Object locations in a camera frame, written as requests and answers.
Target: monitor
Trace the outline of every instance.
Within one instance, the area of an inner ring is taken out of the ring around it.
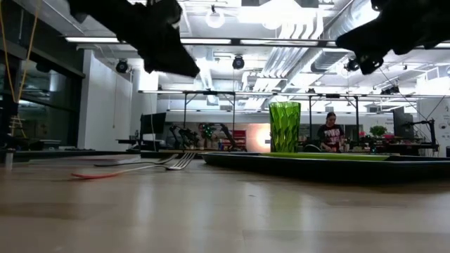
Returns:
[[[152,115],[141,115],[141,134],[162,134],[165,121],[165,112]]]
[[[394,135],[402,138],[414,138],[413,126],[406,124],[413,122],[413,115],[405,113],[404,108],[397,108],[392,110],[394,115]]]

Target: person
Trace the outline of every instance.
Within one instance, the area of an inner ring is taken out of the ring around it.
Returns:
[[[326,123],[319,127],[317,136],[321,141],[321,148],[327,152],[340,152],[344,144],[345,133],[342,127],[336,125],[336,114],[329,112],[326,115]]]

